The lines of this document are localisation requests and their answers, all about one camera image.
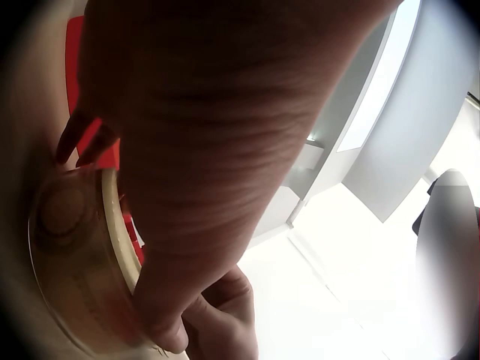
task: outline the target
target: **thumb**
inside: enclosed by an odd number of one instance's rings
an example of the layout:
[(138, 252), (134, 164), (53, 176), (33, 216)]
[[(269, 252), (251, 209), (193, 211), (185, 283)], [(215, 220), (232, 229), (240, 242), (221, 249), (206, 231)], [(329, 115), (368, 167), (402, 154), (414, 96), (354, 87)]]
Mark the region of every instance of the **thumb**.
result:
[(210, 305), (202, 295), (185, 309), (182, 317), (198, 331), (221, 329), (221, 325), (227, 321), (227, 315)]

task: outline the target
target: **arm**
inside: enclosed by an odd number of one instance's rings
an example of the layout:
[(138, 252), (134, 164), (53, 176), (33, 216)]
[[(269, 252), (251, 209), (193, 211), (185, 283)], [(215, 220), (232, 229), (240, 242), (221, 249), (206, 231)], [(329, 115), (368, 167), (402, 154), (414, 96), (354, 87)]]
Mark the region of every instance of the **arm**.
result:
[[(106, 2), (90, 0), (85, 21)], [(151, 337), (181, 351), (181, 313), (241, 257), (350, 59), (399, 1), (126, 3), (117, 97), (98, 100), (115, 53), (94, 46), (102, 17), (84, 30), (78, 107), (121, 136), (145, 241), (134, 301)]]

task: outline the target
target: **light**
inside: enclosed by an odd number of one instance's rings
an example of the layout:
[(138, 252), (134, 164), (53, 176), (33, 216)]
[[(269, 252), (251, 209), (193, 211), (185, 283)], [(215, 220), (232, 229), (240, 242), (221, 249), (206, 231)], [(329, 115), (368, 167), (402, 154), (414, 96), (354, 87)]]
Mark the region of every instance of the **light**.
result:
[(382, 112), (408, 49), (420, 0), (406, 0), (397, 9), (372, 81), (337, 152), (362, 147)]

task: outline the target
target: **transparent plastic container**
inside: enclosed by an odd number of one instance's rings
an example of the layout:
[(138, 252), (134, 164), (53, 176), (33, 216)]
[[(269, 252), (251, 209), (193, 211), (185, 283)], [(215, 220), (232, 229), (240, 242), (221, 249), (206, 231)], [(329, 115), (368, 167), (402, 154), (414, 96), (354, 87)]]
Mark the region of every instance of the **transparent plastic container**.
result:
[(49, 178), (29, 219), (41, 293), (65, 334), (95, 358), (142, 358), (157, 348), (132, 306), (140, 262), (128, 235), (115, 169), (80, 168)]

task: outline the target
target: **finger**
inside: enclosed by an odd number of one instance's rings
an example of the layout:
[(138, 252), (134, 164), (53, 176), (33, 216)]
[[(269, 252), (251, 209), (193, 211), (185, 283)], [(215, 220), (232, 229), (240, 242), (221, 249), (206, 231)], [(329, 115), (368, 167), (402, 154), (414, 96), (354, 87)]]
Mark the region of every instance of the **finger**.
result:
[(221, 279), (209, 286), (203, 295), (216, 308), (232, 299), (253, 297), (250, 281), (240, 268), (235, 265)]
[(167, 269), (159, 268), (165, 265), (165, 259), (151, 258), (147, 248), (144, 247), (144, 263), (133, 293), (133, 304), (152, 341), (166, 351), (180, 354), (188, 345), (181, 319), (187, 304), (178, 305), (175, 283), (169, 282)]
[(198, 342), (198, 330), (187, 321), (184, 321), (183, 324), (188, 335), (188, 346), (185, 350), (187, 356), (190, 360), (206, 360)]
[(84, 135), (85, 130), (93, 120), (93, 116), (87, 115), (85, 111), (82, 111), (79, 108), (75, 108), (67, 122), (65, 130), (63, 130), (57, 146), (55, 159), (58, 163), (65, 164), (67, 162), (78, 142)]
[(105, 124), (100, 125), (92, 140), (78, 158), (76, 165), (79, 167), (96, 162), (105, 150), (115, 144), (118, 138), (118, 135), (110, 127)]
[(125, 195), (122, 195), (120, 198), (120, 209), (122, 215), (130, 215), (130, 209), (128, 208), (127, 198)]
[(198, 296), (182, 315), (198, 332), (214, 332), (225, 328), (226, 314), (210, 305), (205, 298)]

